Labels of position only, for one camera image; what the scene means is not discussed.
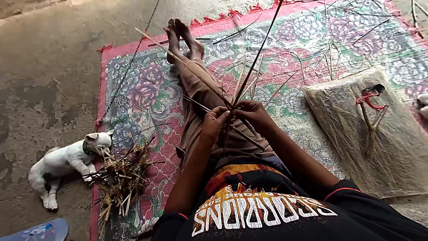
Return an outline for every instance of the concrete floor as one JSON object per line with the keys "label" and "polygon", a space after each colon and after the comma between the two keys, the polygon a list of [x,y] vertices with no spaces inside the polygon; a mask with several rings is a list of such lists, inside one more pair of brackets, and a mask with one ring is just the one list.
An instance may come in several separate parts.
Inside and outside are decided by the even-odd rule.
{"label": "concrete floor", "polygon": [[[61,188],[59,210],[48,212],[29,187],[27,171],[48,148],[68,145],[94,130],[101,59],[96,49],[111,42],[119,46],[137,41],[140,35],[134,27],[146,27],[156,0],[30,2],[49,6],[11,16],[34,7],[25,8],[24,0],[0,4],[0,18],[11,16],[0,20],[0,237],[65,217],[69,240],[84,241],[89,236],[85,207],[91,202],[86,184]],[[255,2],[160,0],[148,33],[163,34],[170,17],[190,22],[204,15],[215,17],[230,7],[246,12],[245,6]],[[272,2],[262,1],[262,7]],[[395,2],[411,19],[410,1]],[[427,29],[427,22],[420,27]],[[428,211],[427,199],[389,201],[405,215],[419,213],[413,218],[427,224],[420,215]]]}

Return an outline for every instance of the foot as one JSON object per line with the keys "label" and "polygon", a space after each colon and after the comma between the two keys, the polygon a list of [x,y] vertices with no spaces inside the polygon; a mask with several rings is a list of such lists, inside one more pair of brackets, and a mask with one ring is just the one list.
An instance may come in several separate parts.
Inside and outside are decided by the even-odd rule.
{"label": "foot", "polygon": [[92,177],[86,177],[83,179],[84,182],[91,182],[92,181]]}
{"label": "foot", "polygon": [[183,37],[187,46],[190,49],[190,57],[196,59],[202,59],[202,54],[204,53],[204,45],[193,38],[192,33],[190,32],[189,26],[183,23],[181,19],[176,18],[174,20],[175,27],[177,31],[180,33],[180,36]]}
{"label": "foot", "polygon": [[43,193],[42,195],[40,195],[40,198],[42,199],[43,202],[43,207],[45,207],[46,209],[51,209],[51,204],[49,202],[49,194],[48,192]]}
{"label": "foot", "polygon": [[56,201],[56,194],[55,193],[49,194],[48,209],[50,209],[50,210],[58,209],[58,202]]}
{"label": "foot", "polygon": [[[175,30],[174,19],[173,18],[169,19],[168,27],[163,29],[165,30],[166,35],[168,36],[168,42],[169,42],[168,50],[171,51],[173,54],[178,55],[180,53],[180,41],[179,41],[180,36],[178,35],[178,32],[176,32]],[[170,64],[175,63],[175,58],[170,54],[166,55],[166,60]]]}

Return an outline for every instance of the rug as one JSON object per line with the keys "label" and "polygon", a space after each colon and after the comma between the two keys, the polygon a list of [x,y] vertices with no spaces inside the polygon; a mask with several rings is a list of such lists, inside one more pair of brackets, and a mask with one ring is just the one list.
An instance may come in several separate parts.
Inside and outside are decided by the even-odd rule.
{"label": "rug", "polygon": [[[244,62],[248,66],[253,62],[275,10],[275,3],[273,8],[265,10],[256,5],[247,15],[231,10],[227,15],[220,14],[217,20],[205,17],[202,23],[192,21],[192,34],[207,38],[201,40],[207,68],[220,86],[227,90],[232,85],[230,93]],[[266,103],[295,72],[267,105],[267,111],[303,150],[340,179],[349,178],[349,174],[339,164],[299,88],[376,66],[385,72],[391,86],[419,119],[413,102],[419,93],[428,91],[426,45],[416,35],[416,29],[399,15],[388,0],[286,2],[265,43],[254,99]],[[213,45],[251,23],[239,34]],[[160,42],[166,36],[154,39]],[[114,148],[129,148],[132,145],[129,134],[136,142],[155,136],[150,159],[164,162],[146,171],[145,192],[138,196],[127,217],[113,218],[105,234],[108,240],[135,240],[149,231],[162,215],[180,173],[180,159],[174,146],[179,144],[183,131],[183,88],[176,78],[177,69],[166,62],[165,52],[150,44],[147,39],[142,41],[120,86],[138,42],[105,50],[102,55],[98,117],[104,115],[113,100],[102,123],[104,128],[115,130]],[[183,41],[180,46],[182,52],[187,51]],[[94,199],[98,195],[94,189]],[[95,207],[91,241],[97,238],[98,207]]]}

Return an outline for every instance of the puppy collar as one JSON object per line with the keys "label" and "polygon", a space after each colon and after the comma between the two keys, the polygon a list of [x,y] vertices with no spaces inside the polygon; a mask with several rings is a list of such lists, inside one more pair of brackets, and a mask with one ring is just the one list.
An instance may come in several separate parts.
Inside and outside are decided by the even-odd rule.
{"label": "puppy collar", "polygon": [[86,140],[84,140],[83,141],[83,145],[82,145],[82,149],[83,149],[83,152],[86,154],[86,155],[88,155],[88,156],[92,156],[92,155],[95,155],[96,153],[95,152],[93,152],[93,151],[90,151],[89,149],[88,149],[88,143],[86,142]]}

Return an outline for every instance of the puppy paw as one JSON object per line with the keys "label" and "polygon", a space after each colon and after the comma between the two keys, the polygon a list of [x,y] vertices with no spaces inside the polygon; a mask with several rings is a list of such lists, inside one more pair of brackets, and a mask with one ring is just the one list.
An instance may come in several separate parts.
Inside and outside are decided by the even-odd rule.
{"label": "puppy paw", "polygon": [[92,177],[83,178],[83,181],[84,182],[91,182],[92,181]]}
{"label": "puppy paw", "polygon": [[42,201],[43,201],[43,207],[45,207],[46,209],[50,209],[51,208],[51,204],[49,202],[49,198],[45,198],[45,199],[42,198]]}
{"label": "puppy paw", "polygon": [[49,207],[48,207],[48,209],[50,209],[50,210],[58,209],[58,203],[57,203],[56,199],[49,200]]}

